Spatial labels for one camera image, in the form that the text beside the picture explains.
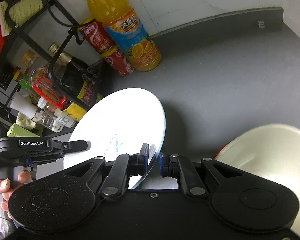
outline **human hand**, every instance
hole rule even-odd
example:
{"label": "human hand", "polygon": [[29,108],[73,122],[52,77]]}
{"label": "human hand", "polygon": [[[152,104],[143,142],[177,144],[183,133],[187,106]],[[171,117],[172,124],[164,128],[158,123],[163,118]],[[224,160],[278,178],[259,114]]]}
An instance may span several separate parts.
{"label": "human hand", "polygon": [[20,188],[21,186],[23,186],[24,183],[27,183],[30,181],[31,181],[31,175],[30,175],[29,171],[23,171],[23,172],[19,173],[18,182],[20,184],[18,186],[16,186],[14,189],[10,189],[10,180],[9,179],[5,179],[5,180],[0,179],[0,193],[2,193],[2,197],[5,200],[5,201],[1,202],[0,206],[5,212],[8,212],[8,200],[11,197],[12,193],[17,188]]}

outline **yellow bottle cap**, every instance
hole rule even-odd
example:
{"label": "yellow bottle cap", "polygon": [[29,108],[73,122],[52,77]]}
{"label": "yellow bottle cap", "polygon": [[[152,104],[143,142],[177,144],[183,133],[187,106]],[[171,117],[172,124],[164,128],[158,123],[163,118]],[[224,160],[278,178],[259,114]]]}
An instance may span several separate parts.
{"label": "yellow bottle cap", "polygon": [[58,49],[59,49],[58,44],[56,44],[55,42],[53,42],[53,43],[50,45],[48,51],[51,52],[52,54],[55,54],[55,53],[57,52]]}
{"label": "yellow bottle cap", "polygon": [[26,64],[26,65],[32,65],[33,62],[32,60],[35,57],[35,53],[32,50],[28,50],[26,54],[24,54],[24,56],[21,59],[21,62]]}

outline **black metal shelf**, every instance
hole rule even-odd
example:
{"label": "black metal shelf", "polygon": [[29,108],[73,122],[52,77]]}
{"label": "black metal shelf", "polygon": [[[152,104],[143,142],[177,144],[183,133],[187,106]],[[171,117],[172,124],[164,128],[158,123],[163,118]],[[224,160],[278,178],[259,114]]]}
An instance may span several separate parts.
{"label": "black metal shelf", "polygon": [[[78,25],[79,23],[68,13],[68,11],[57,1],[57,0],[42,0],[42,9],[38,11],[36,14],[34,14],[29,20],[27,20],[23,25],[18,26],[10,17],[9,11],[10,8],[15,5],[16,3],[20,2],[21,0],[4,0],[8,3],[8,7],[5,11],[5,19],[9,27],[11,28],[10,34],[7,36],[6,42],[2,48],[2,51],[0,53],[0,77],[3,75],[5,68],[3,67],[6,63],[7,54],[10,51],[10,48],[13,46],[13,43],[15,40],[19,37],[24,42],[26,42],[37,54],[39,54],[41,57],[43,57],[47,62],[49,62],[49,73],[48,77],[52,81],[54,87],[57,88],[58,92],[60,94],[63,94],[66,96],[67,99],[72,100],[74,103],[88,111],[96,102],[96,98],[98,95],[98,89],[99,89],[99,83],[100,83],[100,76],[98,75],[98,80],[96,80],[95,90],[93,92],[93,97],[91,100],[90,105],[85,104],[83,101],[79,100],[76,95],[69,92],[64,88],[59,82],[58,79],[55,77],[53,73],[54,65],[59,58],[61,52],[64,50],[68,42],[71,40],[71,38],[74,36],[76,29],[72,28],[68,31],[68,36],[64,40],[64,42],[61,44],[60,48],[58,49],[57,53],[54,55],[54,57],[50,56],[48,52],[45,51],[38,43],[36,43],[26,32],[25,29],[40,15],[42,15],[45,11],[47,11],[49,8],[51,8],[53,5],[55,5],[59,11],[62,12],[64,16],[73,24]],[[13,95],[20,90],[20,85],[16,85],[13,89],[10,96],[7,96],[7,102],[6,104],[3,104],[0,102],[0,117],[3,119],[9,121],[9,122],[15,122],[15,117],[11,115],[11,109],[7,107],[9,104],[11,98]]]}

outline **small plastic bottle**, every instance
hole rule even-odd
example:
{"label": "small plastic bottle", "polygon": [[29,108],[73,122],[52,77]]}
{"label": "small plastic bottle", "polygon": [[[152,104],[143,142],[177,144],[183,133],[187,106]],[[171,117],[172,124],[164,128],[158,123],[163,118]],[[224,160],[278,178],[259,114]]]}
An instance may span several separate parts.
{"label": "small plastic bottle", "polygon": [[61,132],[63,129],[63,124],[53,120],[53,118],[43,110],[40,112],[38,110],[32,118],[32,121],[42,124],[44,127],[49,128],[54,132]]}
{"label": "small plastic bottle", "polygon": [[65,127],[71,128],[75,124],[75,120],[73,118],[67,116],[60,109],[50,104],[44,97],[39,99],[38,107],[43,109],[54,120],[63,124]]}
{"label": "small plastic bottle", "polygon": [[40,111],[19,93],[16,93],[13,97],[10,107],[23,113],[35,123],[42,124],[44,127],[52,130],[53,132],[61,132],[63,129],[63,124],[53,120],[53,118],[43,110]]}

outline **soda can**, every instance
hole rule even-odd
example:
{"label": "soda can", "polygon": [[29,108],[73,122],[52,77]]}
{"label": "soda can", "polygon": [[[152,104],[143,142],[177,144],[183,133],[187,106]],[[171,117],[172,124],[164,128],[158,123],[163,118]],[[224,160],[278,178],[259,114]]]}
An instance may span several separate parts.
{"label": "soda can", "polygon": [[101,54],[101,57],[119,73],[119,76],[126,77],[133,72],[134,67],[117,45]]}
{"label": "soda can", "polygon": [[[89,17],[85,19],[82,24],[88,23],[92,20],[93,17]],[[87,42],[89,42],[91,46],[100,54],[106,52],[115,45],[112,38],[102,27],[102,23],[98,22],[97,20],[85,27],[80,27],[79,30]]]}

